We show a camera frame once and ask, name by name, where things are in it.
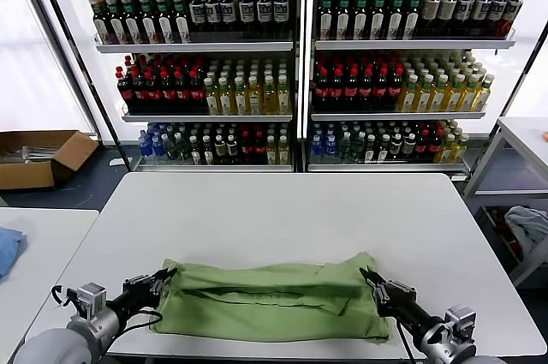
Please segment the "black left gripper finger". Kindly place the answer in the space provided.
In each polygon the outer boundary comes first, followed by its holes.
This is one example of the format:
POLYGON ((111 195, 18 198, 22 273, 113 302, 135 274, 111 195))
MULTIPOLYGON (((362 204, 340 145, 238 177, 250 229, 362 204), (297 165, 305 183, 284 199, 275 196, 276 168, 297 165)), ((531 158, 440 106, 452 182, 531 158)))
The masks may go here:
POLYGON ((177 268, 164 268, 155 272, 152 275, 152 293, 161 295, 164 292, 165 286, 170 283, 176 273, 177 268))
POLYGON ((139 276, 126 279, 123 283, 123 289, 152 290, 152 275, 141 274, 139 276))

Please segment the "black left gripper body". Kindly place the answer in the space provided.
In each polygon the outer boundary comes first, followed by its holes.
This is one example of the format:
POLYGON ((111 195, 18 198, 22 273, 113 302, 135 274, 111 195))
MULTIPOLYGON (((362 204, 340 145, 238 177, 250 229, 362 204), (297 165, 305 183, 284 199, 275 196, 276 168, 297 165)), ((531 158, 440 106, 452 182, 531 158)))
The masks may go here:
POLYGON ((120 309, 156 308, 160 295, 149 283, 126 283, 122 293, 114 300, 114 305, 120 309))

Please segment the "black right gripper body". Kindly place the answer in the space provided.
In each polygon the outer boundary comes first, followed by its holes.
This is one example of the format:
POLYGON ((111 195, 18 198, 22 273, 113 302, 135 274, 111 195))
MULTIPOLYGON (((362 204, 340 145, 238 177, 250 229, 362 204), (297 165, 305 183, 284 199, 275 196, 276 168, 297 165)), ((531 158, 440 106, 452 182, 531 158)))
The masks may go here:
POLYGON ((443 322, 440 317, 427 313, 413 297, 401 300, 390 298, 383 301, 382 315, 396 319, 412 336, 414 342, 421 342, 427 332, 443 322))

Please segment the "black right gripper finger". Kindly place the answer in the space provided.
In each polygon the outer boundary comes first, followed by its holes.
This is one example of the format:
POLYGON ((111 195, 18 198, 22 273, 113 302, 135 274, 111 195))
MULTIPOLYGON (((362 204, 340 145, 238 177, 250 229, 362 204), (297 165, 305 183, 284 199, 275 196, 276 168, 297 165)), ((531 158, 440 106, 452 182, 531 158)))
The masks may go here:
POLYGON ((373 298, 376 303, 384 301, 384 279, 375 271, 360 267, 361 276, 366 283, 372 288, 373 298))
POLYGON ((383 281, 377 287, 378 298, 382 303, 415 303, 416 290, 394 280, 383 281))

